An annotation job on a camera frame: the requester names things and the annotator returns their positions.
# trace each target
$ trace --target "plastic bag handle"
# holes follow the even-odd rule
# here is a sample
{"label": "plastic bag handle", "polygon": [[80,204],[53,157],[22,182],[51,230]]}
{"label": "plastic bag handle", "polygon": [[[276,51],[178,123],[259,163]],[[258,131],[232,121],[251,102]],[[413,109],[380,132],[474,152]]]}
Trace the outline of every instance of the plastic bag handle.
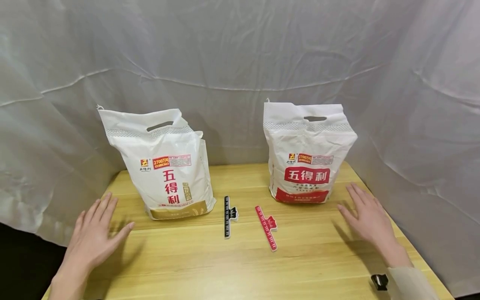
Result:
{"label": "plastic bag handle", "polygon": [[100,109],[98,113],[102,118],[105,129],[125,129],[146,132],[147,128],[165,122],[173,122],[172,125],[169,125],[172,127],[188,126],[188,122],[182,118],[181,112],[177,108],[147,114],[132,114],[105,109]]}

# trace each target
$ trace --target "sleeve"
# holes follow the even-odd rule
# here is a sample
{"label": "sleeve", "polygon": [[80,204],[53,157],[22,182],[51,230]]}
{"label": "sleeve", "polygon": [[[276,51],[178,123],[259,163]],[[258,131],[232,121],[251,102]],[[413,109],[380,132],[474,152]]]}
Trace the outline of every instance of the sleeve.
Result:
{"label": "sleeve", "polygon": [[392,300],[439,300],[425,275],[412,267],[388,268],[389,277],[395,282],[388,293]]}

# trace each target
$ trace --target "left hand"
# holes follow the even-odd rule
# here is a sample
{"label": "left hand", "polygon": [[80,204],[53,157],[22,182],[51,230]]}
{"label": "left hand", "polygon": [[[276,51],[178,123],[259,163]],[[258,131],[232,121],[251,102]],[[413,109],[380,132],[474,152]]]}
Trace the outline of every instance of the left hand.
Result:
{"label": "left hand", "polygon": [[112,193],[109,192],[103,200],[97,199],[86,213],[80,213],[59,274],[66,271],[69,276],[88,276],[130,234],[134,222],[127,224],[113,238],[108,238],[110,220],[118,201],[117,198],[111,200],[111,197]]}

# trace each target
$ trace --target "hand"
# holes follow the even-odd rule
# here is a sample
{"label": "hand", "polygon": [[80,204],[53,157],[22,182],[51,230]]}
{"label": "hand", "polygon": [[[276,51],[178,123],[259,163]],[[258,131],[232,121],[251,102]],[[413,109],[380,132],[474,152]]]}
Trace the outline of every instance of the hand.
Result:
{"label": "hand", "polygon": [[79,299],[90,272],[104,262],[130,234],[134,222],[127,224],[113,238],[108,238],[108,228],[117,198],[110,200],[108,193],[97,199],[88,212],[77,218],[72,239],[63,262],[52,280],[49,299]]}
{"label": "hand", "polygon": [[358,216],[355,217],[348,209],[338,205],[346,222],[362,239],[377,249],[389,267],[412,266],[407,252],[396,240],[392,223],[378,199],[355,183],[348,185],[347,191]]}

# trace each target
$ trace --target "red chinese characters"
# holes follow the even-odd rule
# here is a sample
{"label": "red chinese characters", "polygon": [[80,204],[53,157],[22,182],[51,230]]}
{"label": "red chinese characters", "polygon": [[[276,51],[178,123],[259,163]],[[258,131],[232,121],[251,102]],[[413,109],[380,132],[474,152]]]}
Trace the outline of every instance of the red chinese characters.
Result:
{"label": "red chinese characters", "polygon": [[178,185],[174,181],[175,180],[175,175],[173,174],[173,170],[163,171],[163,177],[165,178],[165,180],[163,180],[163,182],[166,182],[165,191],[169,195],[167,197],[168,204],[179,204],[180,199],[179,199],[179,196],[177,194]]}
{"label": "red chinese characters", "polygon": [[288,167],[285,169],[285,181],[293,183],[322,184],[330,180],[330,169],[312,169],[306,167]]}

